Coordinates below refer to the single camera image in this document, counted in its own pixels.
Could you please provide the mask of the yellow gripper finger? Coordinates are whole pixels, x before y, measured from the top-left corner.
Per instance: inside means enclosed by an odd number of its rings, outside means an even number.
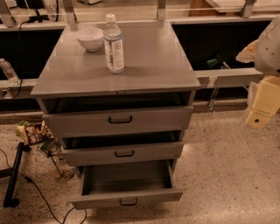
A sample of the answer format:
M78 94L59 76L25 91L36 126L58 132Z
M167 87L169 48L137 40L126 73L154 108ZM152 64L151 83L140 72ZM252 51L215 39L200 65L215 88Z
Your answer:
M245 125L253 130L260 130L280 109L280 78L276 76L266 77L255 87L255 97Z

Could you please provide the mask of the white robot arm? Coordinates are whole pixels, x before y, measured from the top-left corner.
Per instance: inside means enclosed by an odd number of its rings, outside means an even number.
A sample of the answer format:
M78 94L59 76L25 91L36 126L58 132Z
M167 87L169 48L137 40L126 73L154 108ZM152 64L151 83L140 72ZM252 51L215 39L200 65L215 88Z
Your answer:
M254 130L263 128L280 109L280 16L276 15L259 38L236 56L242 63L255 63L265 77L249 90L249 113L245 125Z

